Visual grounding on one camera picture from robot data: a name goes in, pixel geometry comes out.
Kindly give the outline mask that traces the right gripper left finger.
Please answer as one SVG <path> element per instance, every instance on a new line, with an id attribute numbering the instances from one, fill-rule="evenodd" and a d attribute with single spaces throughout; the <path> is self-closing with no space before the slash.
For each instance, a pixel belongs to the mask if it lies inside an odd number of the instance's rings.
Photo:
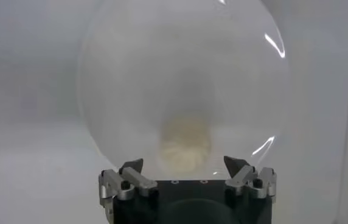
<path id="1" fill-rule="evenodd" d="M 125 162 L 116 172 L 102 170 L 99 180 L 99 204 L 106 213 L 113 213 L 114 198 L 130 201 L 136 196 L 152 198 L 158 193 L 158 182 L 141 174 L 143 159 Z"/>

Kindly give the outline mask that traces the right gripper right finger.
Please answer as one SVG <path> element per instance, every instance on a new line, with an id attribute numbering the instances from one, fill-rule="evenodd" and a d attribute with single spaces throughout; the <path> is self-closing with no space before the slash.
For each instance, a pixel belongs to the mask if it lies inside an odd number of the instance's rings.
<path id="1" fill-rule="evenodd" d="M 230 175 L 224 184 L 236 196 L 247 194 L 252 199 L 269 198 L 272 203 L 276 202 L 277 173 L 273 168 L 263 167 L 258 172 L 245 159 L 224 156 L 223 160 Z"/>

